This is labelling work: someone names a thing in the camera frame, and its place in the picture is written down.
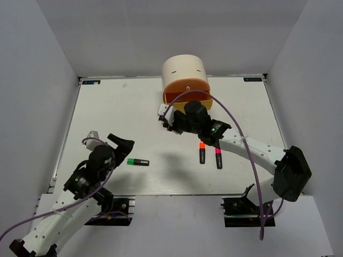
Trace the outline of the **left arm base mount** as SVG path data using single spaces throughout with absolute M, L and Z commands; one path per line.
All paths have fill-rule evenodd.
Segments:
M 110 209 L 91 218 L 88 226 L 129 226 L 135 212 L 135 196 L 115 196 Z

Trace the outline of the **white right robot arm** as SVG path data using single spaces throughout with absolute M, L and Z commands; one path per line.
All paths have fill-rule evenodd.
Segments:
M 184 111 L 162 104 L 159 116 L 167 130 L 177 134 L 196 134 L 204 144 L 253 160 L 255 165 L 272 175 L 264 182 L 248 186 L 242 194 L 242 208 L 247 213 L 253 214 L 262 203 L 278 198 L 297 201 L 312 176 L 307 160 L 298 147 L 282 149 L 244 138 L 229 124 L 212 119 L 199 101 L 187 103 Z

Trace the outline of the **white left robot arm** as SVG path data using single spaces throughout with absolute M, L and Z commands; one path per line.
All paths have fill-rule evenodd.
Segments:
M 113 171 L 131 153 L 134 141 L 113 134 L 107 137 L 112 147 L 96 132 L 82 140 L 90 151 L 65 182 L 51 211 L 39 215 L 40 222 L 22 239 L 9 246 L 16 256 L 57 256 L 67 241 L 88 221 L 113 213 L 114 196 L 105 189 Z

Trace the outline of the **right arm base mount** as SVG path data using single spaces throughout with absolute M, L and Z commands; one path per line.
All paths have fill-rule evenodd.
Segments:
M 221 207 L 226 228 L 258 228 L 260 208 L 240 197 L 223 197 Z

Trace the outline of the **cream round drawer container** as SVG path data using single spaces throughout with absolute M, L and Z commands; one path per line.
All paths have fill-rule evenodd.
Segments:
M 211 109 L 212 98 L 197 92 L 201 90 L 210 93 L 204 64 L 199 57 L 177 55 L 167 59 L 162 66 L 161 79 L 162 99 L 165 104 L 170 104 L 177 96 L 188 92 L 173 104 L 175 109 L 184 111 L 185 104 L 190 101 L 200 101 L 207 110 Z

